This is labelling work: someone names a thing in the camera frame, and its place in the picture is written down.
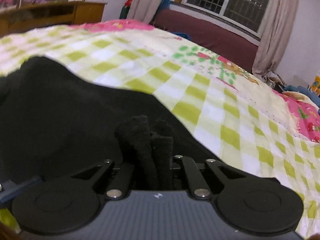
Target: checkered bedsheet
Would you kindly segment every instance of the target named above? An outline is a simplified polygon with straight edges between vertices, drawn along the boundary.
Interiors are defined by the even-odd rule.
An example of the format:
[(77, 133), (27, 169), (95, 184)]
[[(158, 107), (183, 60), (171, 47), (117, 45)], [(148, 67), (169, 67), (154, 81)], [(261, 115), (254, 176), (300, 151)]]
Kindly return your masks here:
[(257, 176), (276, 177), (297, 192), (304, 202), (297, 231), (304, 237), (320, 232), (320, 145), (294, 136), (257, 110), (235, 91), (236, 84), (234, 89), (214, 72), (203, 75), (195, 67), (198, 62), (182, 62), (176, 55), (178, 47), (177, 51), (170, 47), (175, 38), (163, 32), (159, 41), (152, 31), (137, 30), (35, 29), (0, 39), (0, 74), (14, 71), (31, 56), (45, 55), (88, 82), (153, 94), (227, 164)]

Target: orange object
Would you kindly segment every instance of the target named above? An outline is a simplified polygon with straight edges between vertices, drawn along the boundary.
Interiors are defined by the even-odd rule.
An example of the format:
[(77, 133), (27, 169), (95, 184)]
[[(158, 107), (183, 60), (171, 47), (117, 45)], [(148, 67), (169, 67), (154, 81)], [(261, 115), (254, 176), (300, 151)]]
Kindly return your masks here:
[(320, 95), (320, 75), (315, 76), (315, 81), (311, 85), (311, 91), (315, 92), (317, 96)]

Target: wooden dresser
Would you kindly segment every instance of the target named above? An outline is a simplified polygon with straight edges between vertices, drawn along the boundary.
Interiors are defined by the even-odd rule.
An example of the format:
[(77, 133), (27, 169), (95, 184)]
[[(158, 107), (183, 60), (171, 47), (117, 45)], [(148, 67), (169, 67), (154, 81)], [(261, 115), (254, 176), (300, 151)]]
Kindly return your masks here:
[(58, 24), (78, 25), (101, 21), (106, 3), (67, 0), (23, 5), (0, 12), (0, 38), (34, 28)]

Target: black cloth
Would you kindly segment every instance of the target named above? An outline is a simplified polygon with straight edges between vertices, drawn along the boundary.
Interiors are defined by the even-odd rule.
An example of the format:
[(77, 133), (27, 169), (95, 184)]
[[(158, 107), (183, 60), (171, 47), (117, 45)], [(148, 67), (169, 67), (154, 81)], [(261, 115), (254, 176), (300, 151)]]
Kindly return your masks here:
[(0, 79), (0, 180), (50, 179), (104, 159), (121, 163), (115, 129), (139, 115), (173, 127), (174, 155), (216, 158), (154, 96), (94, 85), (55, 61), (33, 57)]
[[(152, 127), (174, 134), (164, 120)], [(135, 166), (137, 188), (143, 190), (172, 190), (173, 138), (162, 136), (149, 128), (148, 117), (134, 116), (121, 123), (115, 131), (124, 162)]]

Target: bed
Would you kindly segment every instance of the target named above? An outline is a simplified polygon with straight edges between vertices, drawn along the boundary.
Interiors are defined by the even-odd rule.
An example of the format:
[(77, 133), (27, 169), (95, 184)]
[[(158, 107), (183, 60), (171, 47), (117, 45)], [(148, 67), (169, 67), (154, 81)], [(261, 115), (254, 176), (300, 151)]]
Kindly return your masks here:
[(132, 20), (12, 34), (0, 55), (2, 76), (45, 55), (88, 82), (153, 94), (227, 164), (293, 189), (304, 202), (298, 233), (320, 231), (320, 145), (282, 97), (228, 59)]

